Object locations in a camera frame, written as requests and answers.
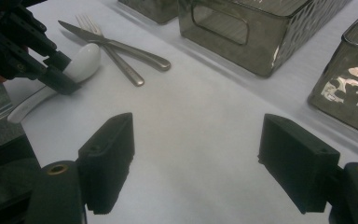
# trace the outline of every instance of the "metal tray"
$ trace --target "metal tray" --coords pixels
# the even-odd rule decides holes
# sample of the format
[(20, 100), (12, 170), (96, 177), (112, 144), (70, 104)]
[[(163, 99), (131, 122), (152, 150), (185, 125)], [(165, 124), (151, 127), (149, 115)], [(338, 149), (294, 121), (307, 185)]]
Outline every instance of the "metal tray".
[(343, 34), (309, 102), (358, 130), (358, 20)]
[(269, 77), (351, 0), (179, 0), (181, 35)]
[(118, 0), (156, 23), (163, 24), (177, 17), (176, 0)]

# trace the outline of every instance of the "knife blade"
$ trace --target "knife blade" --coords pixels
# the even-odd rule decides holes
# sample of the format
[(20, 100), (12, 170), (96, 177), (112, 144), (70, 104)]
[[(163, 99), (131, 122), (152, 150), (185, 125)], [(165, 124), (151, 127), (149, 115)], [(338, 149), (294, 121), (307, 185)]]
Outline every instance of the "knife blade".
[(78, 37), (82, 38), (87, 42), (98, 43), (109, 48), (127, 51), (130, 55), (138, 58), (145, 63), (148, 63), (152, 67), (161, 71), (167, 71), (171, 68), (171, 63), (168, 60), (159, 57), (158, 55), (120, 43), (113, 39), (108, 39), (103, 36), (93, 34), (89, 31), (85, 31), (64, 21), (58, 21), (58, 23), (69, 32), (73, 33), (74, 35), (77, 35)]

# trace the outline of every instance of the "robotic hand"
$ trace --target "robotic hand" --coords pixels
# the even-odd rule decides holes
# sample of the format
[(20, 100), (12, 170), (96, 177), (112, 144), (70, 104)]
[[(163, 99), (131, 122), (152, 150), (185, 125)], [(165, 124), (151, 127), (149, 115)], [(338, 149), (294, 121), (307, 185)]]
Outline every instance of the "robotic hand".
[[(38, 79), (60, 94), (70, 94), (80, 88), (62, 73), (71, 60), (56, 50), (56, 44), (45, 35), (46, 26), (25, 8), (42, 1), (0, 0), (0, 76)], [(48, 57), (44, 60), (46, 66), (23, 46)]]

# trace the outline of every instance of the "table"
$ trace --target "table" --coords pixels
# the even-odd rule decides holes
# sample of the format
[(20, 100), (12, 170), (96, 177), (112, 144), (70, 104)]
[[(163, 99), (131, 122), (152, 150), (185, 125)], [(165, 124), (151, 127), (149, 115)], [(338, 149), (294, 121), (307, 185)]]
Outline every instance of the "table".
[[(44, 102), (23, 120), (45, 166), (75, 160), (106, 120), (132, 112), (136, 154), (130, 174), (113, 211), (88, 212), (89, 223), (328, 223), (329, 207), (323, 214), (297, 211), (257, 162), (258, 147), (264, 114), (272, 113), (338, 150), (339, 165), (358, 161), (358, 132), (307, 103), (341, 35), (358, 18), (358, 0), (268, 79), (182, 38), (177, 19), (157, 25), (114, 0), (48, 0), (30, 10), (69, 57), (85, 42), (57, 20), (76, 24), (75, 15), (87, 13), (105, 36), (172, 62), (161, 73), (123, 56), (145, 78), (136, 88), (103, 52), (100, 69), (82, 89)], [(43, 85), (17, 78), (5, 86), (16, 105)]]

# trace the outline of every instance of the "silverware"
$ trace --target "silverware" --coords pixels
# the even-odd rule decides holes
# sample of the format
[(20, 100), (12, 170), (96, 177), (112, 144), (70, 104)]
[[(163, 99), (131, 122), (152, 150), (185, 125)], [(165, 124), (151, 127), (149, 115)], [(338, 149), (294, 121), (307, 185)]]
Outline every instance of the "silverware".
[(171, 68), (171, 63), (168, 60), (163, 59), (155, 54), (125, 45), (123, 43), (117, 42), (116, 40), (108, 39), (100, 35), (95, 35), (94, 33), (85, 31), (64, 21), (58, 21), (58, 23), (69, 32), (79, 36), (86, 41), (105, 44), (106, 46), (111, 46), (115, 49), (125, 50), (132, 56), (150, 64), (152, 67), (158, 70), (167, 71)]
[[(77, 22), (83, 30), (92, 32), (96, 35), (103, 37), (103, 32), (100, 27), (95, 24), (95, 22), (88, 15), (79, 15), (76, 16)], [(145, 80), (129, 65), (126, 61), (124, 61), (118, 54), (116, 54), (115, 50), (109, 48), (105, 44), (100, 44), (106, 50), (106, 53), (109, 57), (117, 64), (118, 68), (126, 75), (126, 77), (132, 82), (134, 86), (140, 87), (145, 84)]]

